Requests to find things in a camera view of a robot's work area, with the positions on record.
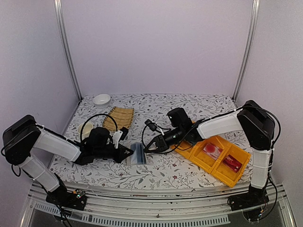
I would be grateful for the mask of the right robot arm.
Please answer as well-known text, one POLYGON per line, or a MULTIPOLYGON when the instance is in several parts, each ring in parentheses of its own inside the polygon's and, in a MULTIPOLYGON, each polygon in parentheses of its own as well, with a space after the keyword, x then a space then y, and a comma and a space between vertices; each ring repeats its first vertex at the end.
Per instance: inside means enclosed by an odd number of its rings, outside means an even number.
POLYGON ((248 206, 263 199, 273 164, 273 151, 281 131, 277 117, 249 100, 243 106, 209 118, 192 121, 184 108, 170 110, 172 129, 162 131, 144 145, 146 154, 177 152, 229 187, 240 180, 252 163, 248 206))

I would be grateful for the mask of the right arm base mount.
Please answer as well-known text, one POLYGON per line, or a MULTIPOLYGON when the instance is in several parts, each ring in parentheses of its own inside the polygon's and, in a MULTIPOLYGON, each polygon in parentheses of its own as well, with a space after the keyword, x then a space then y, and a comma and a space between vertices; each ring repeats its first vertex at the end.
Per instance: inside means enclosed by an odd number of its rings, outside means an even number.
POLYGON ((228 197, 227 204, 230 206, 232 211, 258 206, 257 209, 243 212, 243 215, 248 222, 260 222, 267 218, 276 206, 278 190, 276 185, 273 185, 273 187, 275 190, 275 200, 269 210, 269 196, 267 194, 266 187, 263 189, 255 189, 250 185, 248 192, 228 197))

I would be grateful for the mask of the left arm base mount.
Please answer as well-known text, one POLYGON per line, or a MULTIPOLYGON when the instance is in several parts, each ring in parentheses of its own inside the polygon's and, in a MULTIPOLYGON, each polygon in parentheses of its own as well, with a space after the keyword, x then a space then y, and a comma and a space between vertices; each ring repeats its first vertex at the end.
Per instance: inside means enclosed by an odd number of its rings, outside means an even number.
POLYGON ((86 192, 80 189, 68 191, 65 184, 59 182, 54 191, 47 191, 46 201, 58 207, 71 208, 84 211, 87 203, 86 192))

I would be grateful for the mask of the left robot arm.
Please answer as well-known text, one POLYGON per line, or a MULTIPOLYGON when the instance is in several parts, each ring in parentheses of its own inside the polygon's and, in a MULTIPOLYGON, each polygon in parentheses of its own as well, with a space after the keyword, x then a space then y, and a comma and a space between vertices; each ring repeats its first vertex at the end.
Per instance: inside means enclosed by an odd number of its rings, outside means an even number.
POLYGON ((80 166, 93 163, 95 159, 121 163, 133 154, 133 150, 120 144, 127 133, 125 127, 116 129, 113 135, 106 128, 96 127, 90 130, 88 137, 76 142, 39 125, 33 116, 26 115, 3 132, 2 152, 8 163, 18 166, 52 192, 52 198, 60 205, 67 205, 71 199, 62 188, 64 184, 31 151, 44 150, 80 166))

